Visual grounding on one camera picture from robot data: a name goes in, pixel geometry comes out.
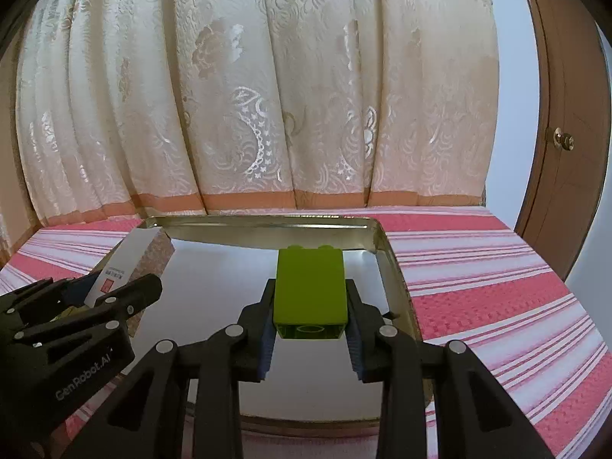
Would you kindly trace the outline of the white and brown carton box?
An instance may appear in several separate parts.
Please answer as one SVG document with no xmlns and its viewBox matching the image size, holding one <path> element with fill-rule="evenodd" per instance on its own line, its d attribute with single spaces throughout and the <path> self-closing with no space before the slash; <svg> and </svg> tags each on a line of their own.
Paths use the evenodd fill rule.
<svg viewBox="0 0 612 459">
<path fill-rule="evenodd" d="M 85 297 L 85 306 L 93 308 L 99 299 L 119 298 L 120 288 L 147 275 L 156 276 L 160 285 L 173 253 L 171 238 L 162 228 L 135 228 L 110 254 Z"/>
</svg>

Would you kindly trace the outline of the green toy building block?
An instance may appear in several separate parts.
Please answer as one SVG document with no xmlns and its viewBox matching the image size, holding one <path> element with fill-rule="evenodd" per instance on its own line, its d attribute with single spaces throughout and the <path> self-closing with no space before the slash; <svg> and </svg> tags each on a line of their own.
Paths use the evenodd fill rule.
<svg viewBox="0 0 612 459">
<path fill-rule="evenodd" d="M 286 340 L 335 340 L 348 320 L 342 251 L 290 246 L 278 251 L 273 322 Z"/>
</svg>

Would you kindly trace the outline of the gold metal tin tray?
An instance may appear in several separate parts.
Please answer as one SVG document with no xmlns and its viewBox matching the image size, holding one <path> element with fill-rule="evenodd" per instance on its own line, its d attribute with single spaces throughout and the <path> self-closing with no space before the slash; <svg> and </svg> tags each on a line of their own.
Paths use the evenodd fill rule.
<svg viewBox="0 0 612 459">
<path fill-rule="evenodd" d="M 143 222 L 171 239 L 161 297 L 145 310 L 133 347 L 202 341 L 236 322 L 278 276 L 278 254 L 293 250 L 281 279 L 270 370 L 239 387 L 246 428 L 300 436 L 376 431 L 383 386 L 360 381 L 348 355 L 341 280 L 400 330 L 420 329 L 405 279 L 381 221 L 367 216 L 164 216 Z"/>
</svg>

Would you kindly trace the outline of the red white striped tablecloth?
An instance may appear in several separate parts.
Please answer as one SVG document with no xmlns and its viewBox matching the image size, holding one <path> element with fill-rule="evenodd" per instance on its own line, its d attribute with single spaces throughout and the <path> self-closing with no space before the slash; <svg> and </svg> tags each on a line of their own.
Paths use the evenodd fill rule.
<svg viewBox="0 0 612 459">
<path fill-rule="evenodd" d="M 312 210 L 308 213 L 324 213 Z M 374 207 L 425 341 L 465 341 L 556 458 L 611 458 L 611 350 L 545 260 L 482 207 Z M 1 269 L 1 294 L 90 272 L 139 220 L 42 228 Z M 245 433 L 246 458 L 373 457 L 376 436 L 295 439 Z"/>
</svg>

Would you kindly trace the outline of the cream floral curtain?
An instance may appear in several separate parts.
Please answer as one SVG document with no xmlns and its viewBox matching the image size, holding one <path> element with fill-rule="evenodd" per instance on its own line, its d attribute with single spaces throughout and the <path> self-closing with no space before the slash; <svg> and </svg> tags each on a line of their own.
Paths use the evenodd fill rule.
<svg viewBox="0 0 612 459">
<path fill-rule="evenodd" d="M 492 0 L 38 0 L 16 69 L 47 225 L 477 205 Z"/>
</svg>

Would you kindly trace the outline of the brass door knob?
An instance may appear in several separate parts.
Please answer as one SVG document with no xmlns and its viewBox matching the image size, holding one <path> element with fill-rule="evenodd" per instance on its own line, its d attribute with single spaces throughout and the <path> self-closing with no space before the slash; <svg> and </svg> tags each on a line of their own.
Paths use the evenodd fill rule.
<svg viewBox="0 0 612 459">
<path fill-rule="evenodd" d="M 575 148 L 574 137 L 561 130 L 560 127 L 553 131 L 553 142 L 557 148 L 565 151 L 573 151 Z"/>
</svg>

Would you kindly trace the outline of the brown wooden door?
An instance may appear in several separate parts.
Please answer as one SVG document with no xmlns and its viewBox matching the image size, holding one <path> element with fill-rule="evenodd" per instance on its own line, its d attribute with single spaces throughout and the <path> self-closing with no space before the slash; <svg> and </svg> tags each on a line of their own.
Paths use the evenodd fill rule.
<svg viewBox="0 0 612 459">
<path fill-rule="evenodd" d="M 527 0 L 534 28 L 539 109 L 534 159 L 514 227 L 566 279 L 577 261 L 603 193 L 611 99 L 596 20 L 581 0 Z M 557 148 L 560 127 L 575 139 Z"/>
</svg>

